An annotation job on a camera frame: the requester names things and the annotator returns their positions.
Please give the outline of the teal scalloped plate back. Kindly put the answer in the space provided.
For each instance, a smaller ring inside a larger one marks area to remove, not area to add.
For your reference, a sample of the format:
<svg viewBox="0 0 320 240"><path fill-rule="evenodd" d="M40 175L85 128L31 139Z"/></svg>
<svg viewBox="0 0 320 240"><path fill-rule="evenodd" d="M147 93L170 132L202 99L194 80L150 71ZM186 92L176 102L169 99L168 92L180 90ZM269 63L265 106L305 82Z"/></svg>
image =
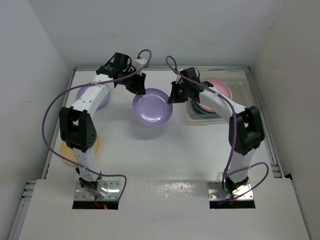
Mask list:
<svg viewBox="0 0 320 240"><path fill-rule="evenodd" d="M198 114L198 115L211 115L213 114L212 112L209 112L207 110L202 109L201 112L197 111L196 109L193 108L193 110Z"/></svg>

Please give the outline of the pink plate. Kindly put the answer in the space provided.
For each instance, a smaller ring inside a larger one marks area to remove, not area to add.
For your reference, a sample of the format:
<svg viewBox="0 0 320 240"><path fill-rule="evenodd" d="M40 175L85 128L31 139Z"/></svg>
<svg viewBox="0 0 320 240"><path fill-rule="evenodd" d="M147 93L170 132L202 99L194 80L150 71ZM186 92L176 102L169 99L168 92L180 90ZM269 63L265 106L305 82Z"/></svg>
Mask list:
<svg viewBox="0 0 320 240"><path fill-rule="evenodd" d="M230 90L230 88L223 83L222 81L219 80L215 80L215 79L210 79L210 80L206 80L207 82L211 83L216 89L217 91L224 95L225 97L232 99L233 95L232 95L232 91ZM213 109L211 109L210 107L208 107L207 105L204 105L202 103L197 102L197 104L204 110L211 112L211 113L215 113L215 111Z"/></svg>

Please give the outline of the orange plate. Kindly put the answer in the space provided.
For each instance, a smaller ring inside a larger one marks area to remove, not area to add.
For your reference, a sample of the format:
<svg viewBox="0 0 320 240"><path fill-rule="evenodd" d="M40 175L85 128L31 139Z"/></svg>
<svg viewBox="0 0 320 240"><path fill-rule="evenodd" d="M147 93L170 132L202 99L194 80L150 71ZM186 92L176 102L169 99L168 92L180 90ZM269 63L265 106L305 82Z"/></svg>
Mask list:
<svg viewBox="0 0 320 240"><path fill-rule="evenodd" d="M99 155L99 151L100 151L99 148L100 148L100 138L99 136L97 136L97 139L93 145L94 155L96 157ZM72 149L67 146L65 141L61 142L59 154L73 162L77 162L75 154L73 153Z"/></svg>
<svg viewBox="0 0 320 240"><path fill-rule="evenodd" d="M202 109L198 106L198 104L194 100L191 101L191 104L192 104L193 108L195 110L197 110L198 112L202 111Z"/></svg>

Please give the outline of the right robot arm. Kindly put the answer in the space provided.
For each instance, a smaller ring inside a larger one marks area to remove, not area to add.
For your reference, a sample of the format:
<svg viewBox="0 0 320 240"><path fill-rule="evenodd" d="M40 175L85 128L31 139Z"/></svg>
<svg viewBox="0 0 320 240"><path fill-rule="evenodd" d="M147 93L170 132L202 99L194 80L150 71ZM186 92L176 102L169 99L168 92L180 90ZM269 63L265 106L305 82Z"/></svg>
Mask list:
<svg viewBox="0 0 320 240"><path fill-rule="evenodd" d="M194 68L178 71L177 79L171 83L168 103L183 103L194 100L213 109L229 126L228 141L231 146L226 167L222 172L222 184L229 194L244 186L257 148L265 139L260 112L257 107L243 106L222 94L209 81L201 82Z"/></svg>

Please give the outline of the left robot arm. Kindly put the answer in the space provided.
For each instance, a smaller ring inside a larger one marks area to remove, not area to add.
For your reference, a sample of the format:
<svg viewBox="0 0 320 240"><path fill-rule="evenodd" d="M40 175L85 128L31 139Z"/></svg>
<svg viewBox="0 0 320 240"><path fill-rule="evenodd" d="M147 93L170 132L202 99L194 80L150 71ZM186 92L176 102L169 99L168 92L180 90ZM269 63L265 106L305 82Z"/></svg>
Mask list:
<svg viewBox="0 0 320 240"><path fill-rule="evenodd" d="M80 98L59 111L60 137L75 156L80 185L95 196L104 189L94 151L97 131L93 116L117 85L125 86L135 95L144 95L146 74L143 70L148 64L149 61L140 56L132 60L128 55L116 52L96 70Z"/></svg>

